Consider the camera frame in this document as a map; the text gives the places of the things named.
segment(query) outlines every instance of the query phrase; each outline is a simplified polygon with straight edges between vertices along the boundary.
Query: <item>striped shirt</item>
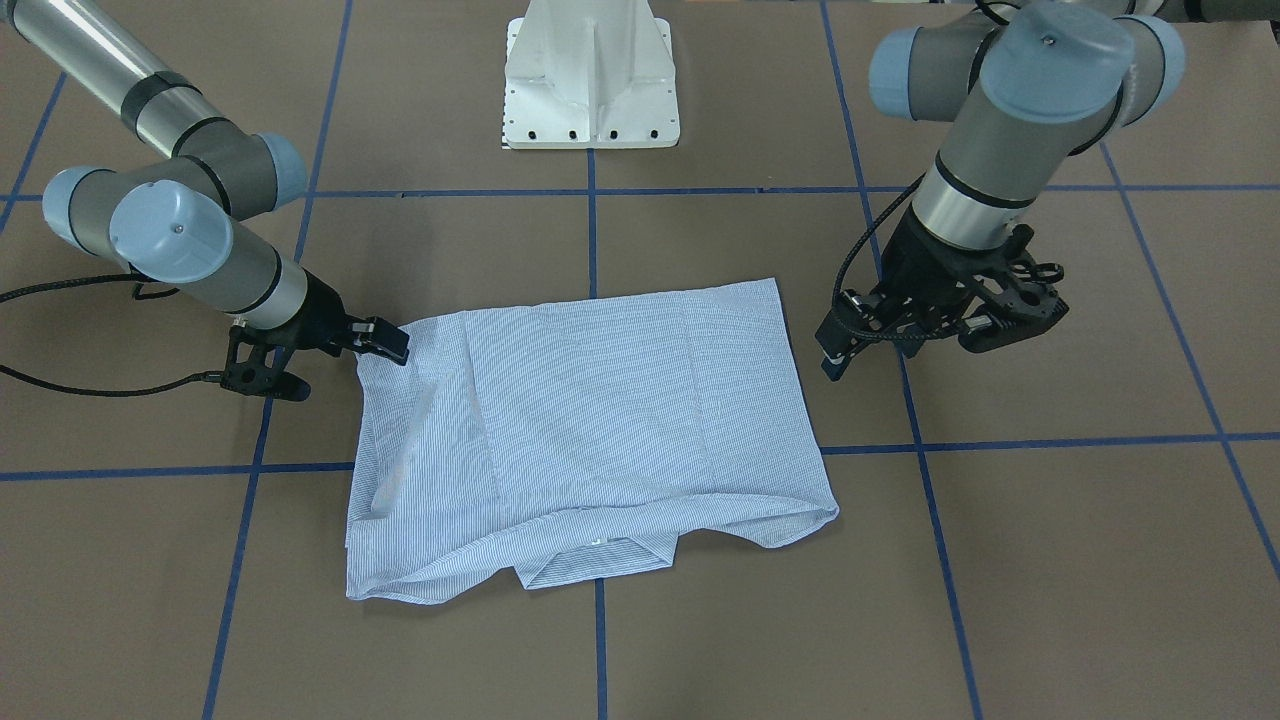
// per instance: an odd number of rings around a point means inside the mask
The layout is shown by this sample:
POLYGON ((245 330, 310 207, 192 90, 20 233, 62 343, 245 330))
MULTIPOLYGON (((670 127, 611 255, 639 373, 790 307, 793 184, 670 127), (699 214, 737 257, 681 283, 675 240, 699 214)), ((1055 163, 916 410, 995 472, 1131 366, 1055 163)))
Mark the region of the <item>striped shirt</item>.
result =
POLYGON ((407 366, 360 357, 353 600, 640 573, 695 529, 778 547, 838 512, 772 279, 404 329, 407 366))

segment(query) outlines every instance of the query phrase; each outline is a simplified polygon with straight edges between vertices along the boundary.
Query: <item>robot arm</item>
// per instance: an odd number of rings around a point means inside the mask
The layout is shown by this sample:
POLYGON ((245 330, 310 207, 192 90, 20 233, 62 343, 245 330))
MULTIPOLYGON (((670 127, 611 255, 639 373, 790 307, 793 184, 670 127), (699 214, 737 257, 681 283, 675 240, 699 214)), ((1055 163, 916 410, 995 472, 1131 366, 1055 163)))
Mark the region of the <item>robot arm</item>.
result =
POLYGON ((1028 254, 1032 229, 1018 220, 1068 155, 1153 110, 1183 67, 1162 20, 1065 3, 1030 3, 1006 28, 973 13, 886 38, 872 60, 876 105, 954 124, 884 249, 879 284, 833 299, 817 333, 827 374, 838 379, 876 342, 910 357, 959 336, 983 352, 1053 327, 1068 313, 1053 287, 1062 269, 1028 254))
POLYGON ((232 315, 224 388, 305 400, 306 382, 284 372, 294 350, 407 361, 407 334, 347 315, 333 288, 239 223, 306 192, 306 167, 285 138, 242 132, 91 0, 5 0, 4 10, 166 158, 128 173, 63 170, 45 190, 46 222, 79 250, 232 315), (269 364, 275 350, 283 355, 269 364))

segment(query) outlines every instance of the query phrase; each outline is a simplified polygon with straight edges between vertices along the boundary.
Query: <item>brown floor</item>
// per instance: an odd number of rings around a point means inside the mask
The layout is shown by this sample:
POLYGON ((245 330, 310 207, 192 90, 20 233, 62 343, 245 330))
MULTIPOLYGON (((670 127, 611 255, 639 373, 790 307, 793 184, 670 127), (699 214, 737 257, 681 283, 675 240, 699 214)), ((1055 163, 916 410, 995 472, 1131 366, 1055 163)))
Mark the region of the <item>brown floor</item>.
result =
MULTIPOLYGON (((989 355, 927 347, 904 393, 883 347, 828 383, 810 333, 864 199, 883 208, 946 133, 870 106, 870 54, 961 8, 655 0, 681 142, 588 158, 499 149, 525 0, 361 0, 346 23, 311 0, 104 5, 242 127, 323 160, 316 192, 251 225, 356 313, 777 277, 844 511, 772 552, 699 533, 667 571, 356 603, 349 357, 300 355, 302 405, 3 378, 0 717, 1280 717, 1265 24, 1181 27, 1178 94, 1028 215, 1071 315, 989 355)), ((36 200, 65 167, 155 159, 5 28, 0 288, 110 272, 36 200)), ((111 387, 220 364, 225 318, 127 292, 5 306, 3 363, 111 387)))

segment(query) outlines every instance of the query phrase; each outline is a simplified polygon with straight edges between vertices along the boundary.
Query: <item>black cable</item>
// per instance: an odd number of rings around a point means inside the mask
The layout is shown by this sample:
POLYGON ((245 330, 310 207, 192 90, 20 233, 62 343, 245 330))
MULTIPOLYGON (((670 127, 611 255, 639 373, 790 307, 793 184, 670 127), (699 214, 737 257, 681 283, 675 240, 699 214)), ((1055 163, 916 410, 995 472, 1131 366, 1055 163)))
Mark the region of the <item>black cable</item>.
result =
MULTIPOLYGON (((24 297, 27 295, 35 295, 37 292, 67 290, 72 287, 87 287, 87 286, 113 283, 113 282, 137 283, 137 287, 134 288, 134 297, 138 297, 138 290, 145 283, 151 283, 155 281, 143 275, 142 273, 122 273, 115 275, 93 275, 88 278, 76 278, 69 281, 54 281, 27 287, 19 287, 18 290, 10 290, 9 292, 0 293, 0 304, 9 302, 10 300, 17 300, 19 297, 24 297)), ((141 299, 148 300, 151 297, 160 297, 160 296, 165 296, 165 293, 157 292, 157 293, 145 295, 141 299)), ((9 375, 15 380, 22 380, 24 383, 33 384, 38 388, 51 389, 55 392, 65 392, 68 395, 84 395, 90 397, 140 397, 145 395, 156 395, 157 392, 170 391, 173 388, 182 387, 188 383, 195 383, 195 382, 220 383, 223 379, 223 373, 220 370, 206 370, 204 373, 192 373, 186 378, 180 378, 169 383, 141 389, 92 389, 92 388, 82 388, 82 387, 72 387, 72 386, 51 383, 49 380, 28 375, 22 370, 15 370, 8 365, 0 365, 0 374, 9 375)))
POLYGON ((165 392, 177 387, 182 387, 188 383, 220 383, 223 382, 221 370, 207 370, 204 373, 192 373, 186 378, 173 380, 172 383, 165 383, 163 386, 147 387, 141 389, 91 389, 83 387, 61 386, 58 383, 51 383, 49 380, 42 380, 40 378, 33 378, 22 370, 14 370, 9 365, 0 365, 0 373, 9 375, 15 380, 22 380, 24 383, 33 384, 40 388, 51 389, 55 392, 65 392, 68 395, 86 395, 90 397, 141 397, 145 395, 156 395, 157 392, 165 392))
MULTIPOLYGON (((974 0, 974 4, 978 5, 978 10, 983 15, 987 15, 988 20, 996 23, 997 26, 1006 26, 1006 24, 1009 24, 1009 20, 1006 20, 1002 17, 1000 17, 1000 13, 997 13, 997 12, 995 12, 995 10, 991 9, 991 4, 987 3, 987 0, 974 0)), ((1015 5, 1012 5, 1012 3, 996 3, 996 5, 1015 6, 1015 5)))
MULTIPOLYGON (((840 270, 836 272, 836 286, 831 291, 832 306, 835 306, 837 302, 841 302, 840 295, 844 291, 845 274, 849 272, 849 266, 854 264, 854 259, 858 258, 858 254, 863 250, 863 246, 865 246, 867 241, 872 238, 872 234, 877 229, 879 229, 882 224, 884 224, 884 220, 887 220, 888 217, 892 215, 893 211, 902 205, 902 202, 906 202, 906 199, 910 197, 913 192, 915 192, 915 188, 920 187, 920 182, 923 181, 924 176, 920 176, 915 178, 915 181, 911 184, 906 186, 906 190, 904 190, 897 197, 895 197, 893 201, 888 204, 888 208, 884 208, 884 211, 881 213, 879 217, 872 220, 872 224, 870 227, 867 228, 867 232, 864 232, 863 236, 858 238, 858 242, 854 243, 854 247, 849 251, 849 255, 845 256, 845 261, 840 264, 840 270)), ((932 333, 923 333, 923 334, 872 332, 872 331, 861 331, 858 328, 851 328, 846 325, 844 320, 841 320, 840 316, 836 314, 832 314, 832 319, 836 320, 836 324, 840 325, 841 329, 844 329, 845 332, 859 340, 876 340, 876 341, 891 341, 891 342, 897 340, 897 341, 911 341, 911 342, 916 341, 927 342, 931 340, 948 338, 960 332, 959 328, 954 325, 940 328, 937 331, 933 331, 932 333)))
POLYGON ((170 287, 169 290, 161 290, 160 292, 142 292, 146 283, 134 283, 133 286, 133 300, 160 300, 161 297, 172 297, 178 295, 178 288, 170 287))

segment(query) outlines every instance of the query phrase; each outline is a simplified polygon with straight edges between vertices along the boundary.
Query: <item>floor tile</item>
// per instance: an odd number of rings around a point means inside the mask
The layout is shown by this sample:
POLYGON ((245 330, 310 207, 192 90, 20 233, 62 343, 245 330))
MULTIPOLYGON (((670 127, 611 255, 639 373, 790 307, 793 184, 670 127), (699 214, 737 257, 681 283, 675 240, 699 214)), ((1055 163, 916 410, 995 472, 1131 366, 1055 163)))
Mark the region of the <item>floor tile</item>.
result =
MULTIPOLYGON (((293 225, 288 211, 257 228, 293 225)), ((0 287, 119 272, 55 237, 38 202, 19 202, 0 243, 0 287)), ((191 297, 134 302, 129 283, 63 290, 3 309, 3 361, 88 388, 157 386, 220 370, 230 320, 191 297)), ((0 379, 0 466, 68 470, 239 465, 253 459, 262 401, 197 383, 133 398, 77 397, 0 379)))
MULTIPOLYGON (((397 324, 421 318, 588 296, 584 197, 317 200, 302 264, 347 311, 397 324)), ((312 384, 276 404, 271 462, 355 457, 361 393, 355 359, 300 352, 291 372, 312 384)))
POLYGON ((1280 543, 1280 442, 1231 443, 1272 547, 1280 543))
POLYGON ((320 187, 586 187, 581 152, 502 149, 506 29, 527 8, 357 3, 320 187))
POLYGON ((0 716, 200 716, 244 483, 0 483, 0 716))
POLYGON ((1217 443, 929 465, 986 717, 1280 712, 1280 591, 1217 443))
POLYGON ((1280 302, 1280 192, 1132 192, 1178 320, 1228 432, 1280 429, 1280 327, 1248 307, 1280 302), (1248 250, 1224 251, 1224 243, 1248 250))
POLYGON ((925 346, 908 363, 924 439, 1213 432, 1119 193, 1044 193, 1024 219, 1037 261, 1066 268, 1057 290, 1071 311, 989 352, 925 346))
POLYGON ((850 186, 815 3, 653 3, 671 23, 680 143, 602 151, 600 187, 850 186))
POLYGON ((1266 23, 1179 24, 1187 74, 1107 141, 1129 184, 1280 183, 1280 53, 1266 23))
POLYGON ((915 456, 827 468, 841 516, 814 536, 695 533, 607 580, 611 716, 969 716, 915 456))
MULTIPOLYGON (((342 4, 234 0, 106 9, 241 129, 283 135, 311 168, 342 4)), ((161 159, 133 137, 113 110, 69 78, 24 191, 42 192, 50 178, 72 165, 132 170, 161 159)))
POLYGON ((504 571, 434 607, 344 597, 349 474, 265 475, 215 717, 595 717, 590 583, 504 571))
MULTIPOLYGON (((600 295, 777 277, 818 442, 910 442, 896 357, 887 352, 860 357, 856 374, 832 383, 822 372, 822 348, 813 340, 831 306, 836 269, 859 234, 860 218, 855 195, 600 197, 600 295)), ((850 277, 867 284, 874 269, 867 263, 850 277)))
MULTIPOLYGON (((906 186, 929 169, 950 123, 911 122, 883 115, 872 104, 867 73, 881 40, 900 28, 938 27, 964 14, 945 5, 863 5, 835 3, 828 10, 845 81, 858 152, 868 186, 906 186)), ((1097 149, 1068 158, 1052 184, 1112 184, 1097 149)))

